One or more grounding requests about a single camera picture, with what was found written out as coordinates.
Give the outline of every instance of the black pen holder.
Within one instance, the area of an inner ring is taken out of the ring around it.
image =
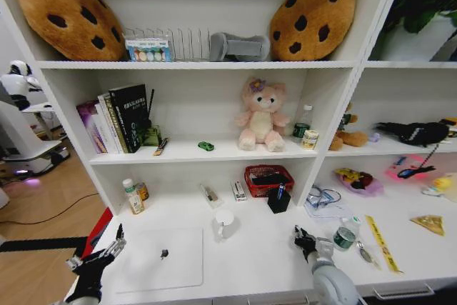
[[[291,195],[286,190],[283,191],[280,199],[278,199],[278,189],[268,191],[268,206],[274,214],[285,212],[290,200]]]

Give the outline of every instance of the brown plush toy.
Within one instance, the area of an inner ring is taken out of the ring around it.
[[[346,112],[349,111],[352,107],[352,104],[349,103],[348,107],[346,108]],[[344,126],[349,123],[357,122],[358,117],[356,114],[344,114],[343,118],[341,119],[340,125],[335,133],[335,136],[330,144],[330,148],[328,150],[340,150],[343,144],[347,144],[349,146],[364,146],[368,141],[368,135],[362,131],[356,132],[346,132],[344,131]]]
[[[124,38],[102,0],[19,0],[30,27],[70,60],[117,61]]]
[[[329,55],[351,26],[356,0],[286,0],[270,23],[271,55],[312,61]]]

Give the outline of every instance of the red basket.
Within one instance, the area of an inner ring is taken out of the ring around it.
[[[269,164],[260,164],[258,166],[248,166],[244,172],[244,180],[248,185],[249,191],[251,192],[252,196],[261,197],[261,196],[268,196],[268,191],[270,189],[277,189],[279,184],[272,184],[272,185],[255,185],[252,183],[251,178],[249,175],[253,174],[257,177],[260,176],[268,176],[273,173],[280,173],[284,175],[287,179],[291,180],[290,182],[286,183],[286,191],[288,193],[292,192],[293,185],[295,184],[293,181],[292,176],[287,172],[287,170],[278,165],[269,165]]]

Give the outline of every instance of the pink teddy bear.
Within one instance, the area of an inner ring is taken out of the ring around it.
[[[242,97],[248,111],[235,118],[238,126],[247,126],[238,141],[240,149],[254,150],[256,143],[265,143],[269,151],[282,151],[284,140],[274,129],[290,122],[289,117],[277,112],[286,99],[286,85],[266,86],[264,80],[250,78]]]

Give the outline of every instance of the green toy car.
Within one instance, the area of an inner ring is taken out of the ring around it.
[[[202,148],[206,151],[213,151],[214,150],[214,145],[209,143],[209,142],[205,142],[205,141],[202,141],[199,143],[199,148]]]

